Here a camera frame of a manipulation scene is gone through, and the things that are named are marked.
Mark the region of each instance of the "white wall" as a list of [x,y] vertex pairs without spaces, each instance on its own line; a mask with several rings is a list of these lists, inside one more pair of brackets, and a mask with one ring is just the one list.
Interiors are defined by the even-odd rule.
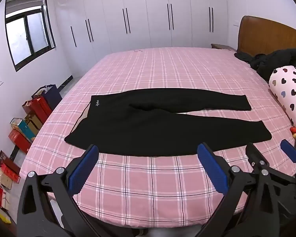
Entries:
[[274,20],[296,29],[296,4],[293,0],[227,0],[228,45],[237,49],[239,27],[245,15]]
[[22,104],[41,86],[56,84],[59,87],[70,75],[62,50],[59,31],[54,13],[53,0],[47,0],[51,27],[57,48],[43,54],[25,67],[15,72],[5,31],[5,0],[0,3],[0,150],[10,155],[14,144],[8,135],[10,121],[14,117],[24,117]]

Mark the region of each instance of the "pink plaid bedsheet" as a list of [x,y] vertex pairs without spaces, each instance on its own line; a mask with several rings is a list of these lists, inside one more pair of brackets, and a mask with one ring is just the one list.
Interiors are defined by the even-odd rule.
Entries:
[[[248,64],[235,58],[230,50],[156,48],[114,53],[97,63],[48,118],[26,156],[21,176],[26,177],[32,170],[52,173],[82,155],[84,150],[65,143],[64,138],[92,95],[156,87],[245,94],[251,111],[203,110],[189,114],[263,120],[272,139],[257,143],[256,147],[271,167],[289,175],[295,173],[296,167],[279,146],[282,139],[294,143],[290,120],[268,84]],[[243,171],[252,170],[245,147],[216,154]],[[82,191],[74,196],[83,211],[102,221],[149,228],[204,224],[221,198],[196,155],[151,158],[103,153]],[[244,194],[238,210],[245,199]]]

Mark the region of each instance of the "black clothing pile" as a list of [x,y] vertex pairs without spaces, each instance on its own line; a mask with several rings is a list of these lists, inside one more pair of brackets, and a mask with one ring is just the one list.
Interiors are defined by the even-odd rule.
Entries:
[[288,65],[296,68],[296,49],[277,50],[268,55],[257,54],[254,57],[245,52],[237,52],[234,56],[249,63],[251,68],[267,82],[274,69]]
[[65,138],[86,150],[130,156],[196,154],[206,142],[213,151],[267,141],[272,135],[262,121],[179,114],[203,109],[249,111],[245,95],[202,89],[137,89],[91,97],[87,116]]

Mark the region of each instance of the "teal gift box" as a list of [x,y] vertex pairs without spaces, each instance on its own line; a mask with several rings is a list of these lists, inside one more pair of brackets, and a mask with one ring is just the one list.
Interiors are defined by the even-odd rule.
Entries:
[[34,141],[35,135],[23,119],[14,118],[14,119],[12,119],[10,124],[13,129],[20,132],[29,142],[32,143]]

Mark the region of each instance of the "wardrobe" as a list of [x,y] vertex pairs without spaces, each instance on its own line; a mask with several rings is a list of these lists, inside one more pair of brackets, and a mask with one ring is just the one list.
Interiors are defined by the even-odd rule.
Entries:
[[110,53],[227,44],[227,0],[54,0],[73,75]]

